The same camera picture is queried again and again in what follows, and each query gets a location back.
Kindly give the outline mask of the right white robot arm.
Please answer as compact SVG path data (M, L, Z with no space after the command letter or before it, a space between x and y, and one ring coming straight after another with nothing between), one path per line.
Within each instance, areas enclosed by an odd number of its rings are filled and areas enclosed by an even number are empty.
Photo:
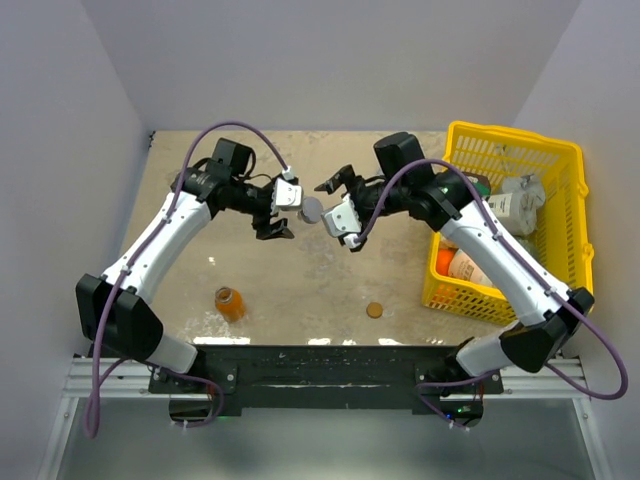
M445 165L435 172L415 135L391 134L375 143L374 152L380 176L366 179L346 165L317 186L327 194L346 189L324 213L329 235L358 252L378 217L406 212L469 255L516 315L500 332L463 342L426 372L426 380L466 393L481 376L507 366L539 372L575 333L593 295L570 288L538 264L459 169Z

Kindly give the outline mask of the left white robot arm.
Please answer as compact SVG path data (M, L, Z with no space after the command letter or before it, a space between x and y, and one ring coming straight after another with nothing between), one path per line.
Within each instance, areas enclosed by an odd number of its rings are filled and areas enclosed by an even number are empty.
M200 390L207 368L195 346L169 335L151 309L164 276L187 244L224 210L246 214L259 240L292 238L277 216L302 203L302 187L290 166L263 186L250 181L252 148L220 139L212 155L180 171L160 211L113 265L84 275L76 285L83 335L125 358L172 370L185 392Z

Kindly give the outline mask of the clear glass bottle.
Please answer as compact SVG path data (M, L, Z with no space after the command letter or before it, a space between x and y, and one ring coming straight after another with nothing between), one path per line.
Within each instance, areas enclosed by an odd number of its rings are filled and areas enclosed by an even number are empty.
M298 214L297 217L303 221L304 223L310 224L311 220L309 219L309 217L307 216L307 214L305 213L305 211L303 209L301 209Z

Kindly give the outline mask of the brown bottle cap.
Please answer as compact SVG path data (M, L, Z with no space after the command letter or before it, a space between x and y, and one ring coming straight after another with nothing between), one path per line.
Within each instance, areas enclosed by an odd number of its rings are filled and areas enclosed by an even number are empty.
M384 313L383 306L378 302L370 302L366 307L366 314L372 318L380 318Z

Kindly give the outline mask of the silver bottle cap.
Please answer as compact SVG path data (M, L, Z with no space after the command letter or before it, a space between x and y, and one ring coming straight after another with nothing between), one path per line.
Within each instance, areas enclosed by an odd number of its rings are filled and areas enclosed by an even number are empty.
M316 197L305 197L301 209L305 211L311 220L310 224L316 224L322 220L323 205Z

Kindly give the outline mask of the orange juice bottle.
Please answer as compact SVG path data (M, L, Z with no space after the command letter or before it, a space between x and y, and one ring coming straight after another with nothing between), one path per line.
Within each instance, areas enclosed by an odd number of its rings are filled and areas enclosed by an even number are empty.
M220 287L215 292L215 306L228 323L240 321L246 315L241 294L230 287Z

